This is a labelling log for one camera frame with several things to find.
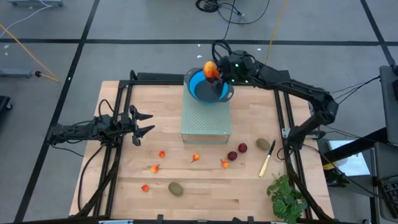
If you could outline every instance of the perforated metal box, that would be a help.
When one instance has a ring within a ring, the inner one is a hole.
[[[229,102],[206,105],[183,87],[181,135],[184,143],[226,144],[231,135]]]

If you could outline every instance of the knife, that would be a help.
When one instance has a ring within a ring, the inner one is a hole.
[[[264,164],[263,164],[262,167],[261,167],[261,170],[260,170],[260,173],[259,173],[259,177],[262,177],[262,176],[264,175],[264,173],[266,172],[267,165],[268,165],[268,160],[269,160],[269,158],[271,157],[271,154],[272,154],[272,152],[273,152],[273,150],[274,150],[274,147],[275,147],[275,140],[274,140],[274,142],[272,143],[272,146],[271,146],[271,148],[269,149],[267,158],[266,158],[266,160],[264,161]]]

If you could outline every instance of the blue bowl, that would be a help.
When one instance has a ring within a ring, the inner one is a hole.
[[[188,91],[194,99],[206,104],[229,101],[233,94],[232,85],[224,83],[222,90],[216,90],[206,81],[205,74],[201,68],[193,68],[187,72],[184,78]]]

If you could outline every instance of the kiwi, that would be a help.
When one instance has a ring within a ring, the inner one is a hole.
[[[257,139],[256,146],[263,151],[267,151],[270,147],[269,142],[263,138]]]
[[[175,196],[180,196],[182,194],[182,187],[176,182],[171,182],[169,184],[169,191],[174,194]]]

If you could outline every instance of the wooden tabletop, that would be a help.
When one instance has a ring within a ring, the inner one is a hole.
[[[117,90],[118,82],[103,82],[99,100],[107,99],[114,105]],[[182,85],[133,86],[131,104],[140,113],[154,115],[139,121],[139,126],[154,124],[156,127],[145,135],[140,147],[132,144],[130,134],[124,138],[111,218],[156,219],[158,214],[163,214],[168,220],[232,220],[233,217],[247,220],[248,216],[254,216],[256,221],[279,220],[272,213],[271,198],[266,194],[266,188],[273,182],[271,174],[286,173],[284,162],[276,157],[282,143],[274,92],[250,86],[235,87],[231,99],[232,134],[226,145],[182,142],[182,92]],[[282,94],[281,100],[285,113]],[[301,124],[310,116],[308,103],[294,96],[290,96],[290,101],[295,123]],[[101,111],[111,114],[107,106]],[[267,154],[256,147],[257,138],[276,140],[263,178],[259,178],[258,173]],[[227,153],[237,151],[241,142],[248,145],[248,151],[238,153],[238,158],[229,162],[227,169],[222,168],[220,159],[226,160]],[[305,143],[317,146],[312,140]],[[87,144],[82,167],[99,146],[96,141]],[[159,157],[160,151],[165,151],[165,157]],[[104,152],[103,149],[90,162],[84,174],[83,205],[98,186]],[[191,163],[195,153],[200,159]],[[319,154],[304,147],[301,157],[308,191],[325,213],[333,217]],[[150,168],[156,164],[160,164],[160,169],[154,174]],[[183,195],[176,197],[169,192],[168,185],[173,181],[183,187]],[[143,185],[149,186],[148,192],[141,189]],[[70,214],[78,211],[77,190],[78,186]]]

